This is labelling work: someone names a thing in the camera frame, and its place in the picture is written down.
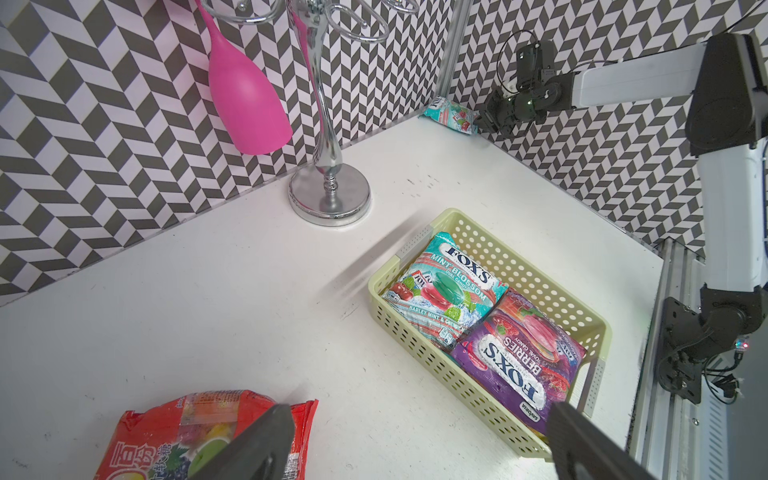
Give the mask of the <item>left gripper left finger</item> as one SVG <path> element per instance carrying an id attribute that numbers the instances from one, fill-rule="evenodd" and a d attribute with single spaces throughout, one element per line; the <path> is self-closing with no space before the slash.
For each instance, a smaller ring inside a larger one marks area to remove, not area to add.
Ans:
<path id="1" fill-rule="evenodd" d="M 280 480 L 294 434 L 290 406 L 276 404 L 210 459 L 192 479 Z"/>

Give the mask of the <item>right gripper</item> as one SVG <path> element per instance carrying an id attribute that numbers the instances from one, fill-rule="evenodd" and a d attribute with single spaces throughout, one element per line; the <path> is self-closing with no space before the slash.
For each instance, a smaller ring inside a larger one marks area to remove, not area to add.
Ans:
<path id="1" fill-rule="evenodd" d="M 549 112 L 567 109 L 567 75 L 554 69 L 555 48 L 538 40 L 516 51 L 516 90 L 502 83 L 479 109 L 479 131 L 513 135 L 518 127 L 542 124 Z"/>

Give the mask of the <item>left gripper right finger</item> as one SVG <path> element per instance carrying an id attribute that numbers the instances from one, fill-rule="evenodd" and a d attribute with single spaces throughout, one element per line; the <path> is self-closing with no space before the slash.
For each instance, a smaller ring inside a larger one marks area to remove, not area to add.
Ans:
<path id="1" fill-rule="evenodd" d="M 567 402 L 552 405 L 547 419 L 547 438 L 559 479 L 653 479 Z"/>

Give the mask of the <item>red 100 candy bag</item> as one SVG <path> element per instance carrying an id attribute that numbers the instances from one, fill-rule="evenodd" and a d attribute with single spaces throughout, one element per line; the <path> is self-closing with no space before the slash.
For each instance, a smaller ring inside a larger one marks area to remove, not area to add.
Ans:
<path id="1" fill-rule="evenodd" d="M 251 390 L 192 393 L 119 420 L 96 479 L 198 479 L 276 402 Z"/>

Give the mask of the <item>purple Fox's berries bag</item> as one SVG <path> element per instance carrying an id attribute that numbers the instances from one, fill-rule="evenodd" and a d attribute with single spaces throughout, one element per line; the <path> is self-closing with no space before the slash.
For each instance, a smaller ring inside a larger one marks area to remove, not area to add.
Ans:
<path id="1" fill-rule="evenodd" d="M 514 417 L 545 436 L 552 406 L 567 399 L 587 351 L 510 288 L 450 356 Z"/>

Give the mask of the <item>light green plastic basket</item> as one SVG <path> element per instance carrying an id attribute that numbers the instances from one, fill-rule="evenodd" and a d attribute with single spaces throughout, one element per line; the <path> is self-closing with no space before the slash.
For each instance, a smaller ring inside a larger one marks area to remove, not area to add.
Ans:
<path id="1" fill-rule="evenodd" d="M 576 410 L 587 417 L 593 413 L 610 350 L 610 326 L 577 297 L 474 219 L 455 208 L 445 210 L 419 231 L 368 282 L 371 316 L 407 353 L 480 418 L 513 452 L 521 457 L 550 461 L 551 451 L 543 436 L 515 419 L 508 409 L 463 372 L 446 353 L 441 353 L 437 346 L 385 302 L 385 289 L 393 286 L 405 271 L 406 264 L 415 260 L 425 250 L 428 241 L 443 231 L 451 233 L 458 245 L 479 259 L 482 266 L 509 281 L 513 287 L 532 299 L 535 306 L 542 307 L 544 313 L 564 328 L 569 337 L 586 348 L 588 369 Z"/>

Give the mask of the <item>teal Fox's mint bag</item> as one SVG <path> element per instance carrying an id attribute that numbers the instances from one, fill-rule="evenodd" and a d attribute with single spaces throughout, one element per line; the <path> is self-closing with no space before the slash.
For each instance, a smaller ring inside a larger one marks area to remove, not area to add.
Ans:
<path id="1" fill-rule="evenodd" d="M 434 345 L 451 351 L 507 289 L 449 233 L 439 232 L 382 297 Z"/>

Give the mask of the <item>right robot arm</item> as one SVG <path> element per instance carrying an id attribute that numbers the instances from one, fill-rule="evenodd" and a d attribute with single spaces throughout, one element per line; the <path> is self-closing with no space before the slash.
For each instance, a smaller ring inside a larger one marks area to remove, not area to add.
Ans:
<path id="1" fill-rule="evenodd" d="M 699 316 L 670 328 L 667 343 L 694 362 L 731 350 L 767 314 L 767 74 L 755 39 L 721 33 L 568 73 L 556 72 L 552 59 L 548 41 L 519 48 L 516 88 L 490 94 L 477 128 L 508 138 L 556 112 L 688 97 L 685 137 L 701 181 L 704 284 Z"/>

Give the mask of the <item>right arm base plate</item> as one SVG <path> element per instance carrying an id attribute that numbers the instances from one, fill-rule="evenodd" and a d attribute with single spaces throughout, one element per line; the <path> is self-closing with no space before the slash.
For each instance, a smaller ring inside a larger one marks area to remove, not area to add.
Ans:
<path id="1" fill-rule="evenodd" d="M 744 311 L 735 305 L 716 305 L 695 312 L 673 297 L 666 298 L 662 303 L 655 380 L 664 390 L 699 404 L 705 364 L 733 348 L 745 321 Z"/>

